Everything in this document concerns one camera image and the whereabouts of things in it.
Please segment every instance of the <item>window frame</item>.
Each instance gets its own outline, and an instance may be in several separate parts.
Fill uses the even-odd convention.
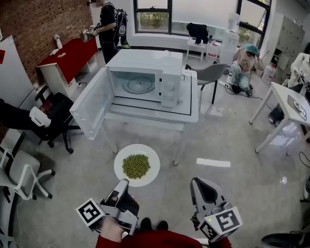
[[[253,31],[255,33],[260,34],[260,40],[258,44],[258,49],[262,47],[263,41],[264,41],[264,36],[265,32],[267,31],[268,23],[269,23],[269,18],[270,18],[270,11],[271,11],[271,5],[272,5],[272,0],[270,0],[270,4],[264,4],[259,0],[246,0],[249,1],[257,6],[260,6],[266,10],[265,12],[265,21],[264,21],[264,27],[262,30],[259,30],[258,27],[255,27],[253,25],[250,25],[248,23],[245,23],[243,21],[240,21],[239,27],[243,27],[245,29],[248,29],[250,31]],[[237,14],[241,14],[241,7],[242,7],[242,0],[238,0],[238,5],[237,5]]]
[[[260,40],[259,40],[259,44],[258,44],[258,48],[260,49],[263,41],[264,41],[264,36],[268,27],[268,22],[269,22],[269,18],[270,18],[270,11],[271,11],[271,5],[272,5],[272,0],[270,0],[270,4],[264,4],[259,0],[247,0],[251,3],[254,3],[262,8],[264,8],[266,10],[265,12],[265,22],[264,22],[264,27],[262,30],[259,30],[258,27],[255,27],[253,25],[247,24],[243,21],[240,21],[239,26],[243,27],[245,29],[251,30],[253,32],[256,32],[258,34],[261,35]],[[237,14],[241,14],[241,7],[242,7],[242,0],[238,0],[238,4],[237,4],[237,10],[236,13]],[[167,0],[167,9],[163,9],[163,8],[142,8],[142,9],[138,9],[137,7],[137,0],[133,0],[133,11],[134,11],[134,29],[135,29],[135,33],[151,33],[151,34],[169,34],[169,35],[178,35],[178,36],[185,36],[188,37],[188,34],[181,34],[181,33],[175,33],[172,32],[172,0]],[[163,31],[140,31],[138,30],[138,21],[137,21],[137,14],[138,13],[142,13],[142,12],[165,12],[169,14],[169,19],[168,19],[168,31],[167,32],[163,32]]]
[[[159,34],[172,34],[172,0],[167,0],[167,9],[164,8],[142,8],[138,9],[138,0],[133,0],[133,10],[134,10],[134,29],[135,33],[159,33]],[[168,19],[168,32],[163,31],[140,31],[138,30],[138,20],[137,20],[137,14],[138,13],[144,13],[144,12],[161,12],[161,13],[168,13],[169,19]]]

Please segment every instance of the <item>green peas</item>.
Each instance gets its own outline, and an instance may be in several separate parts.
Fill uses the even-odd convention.
[[[142,178],[150,169],[148,157],[133,154],[123,160],[123,171],[131,179]]]

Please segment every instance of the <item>white shirt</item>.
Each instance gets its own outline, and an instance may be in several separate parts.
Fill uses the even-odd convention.
[[[291,75],[290,79],[288,81],[288,87],[291,88],[293,86],[296,86],[299,84],[297,80],[297,75],[294,73],[294,71],[304,72],[304,81],[309,82],[310,81],[310,55],[305,53],[300,53],[296,60],[292,63],[290,67]]]

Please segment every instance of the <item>red brick wall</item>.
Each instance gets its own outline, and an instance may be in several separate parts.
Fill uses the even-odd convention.
[[[56,48],[54,34],[62,44],[79,37],[92,18],[87,0],[0,0],[0,28],[4,38],[13,35],[31,82],[41,81],[35,66]]]

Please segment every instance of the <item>black shirt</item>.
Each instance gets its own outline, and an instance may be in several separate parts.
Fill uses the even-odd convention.
[[[111,3],[105,4],[100,13],[100,27],[107,26],[109,24],[116,23],[115,19],[115,9],[114,6]],[[112,29],[109,29],[107,31],[100,33],[100,42],[114,42],[114,35],[115,31]],[[115,38],[115,44],[118,43],[118,36]]]

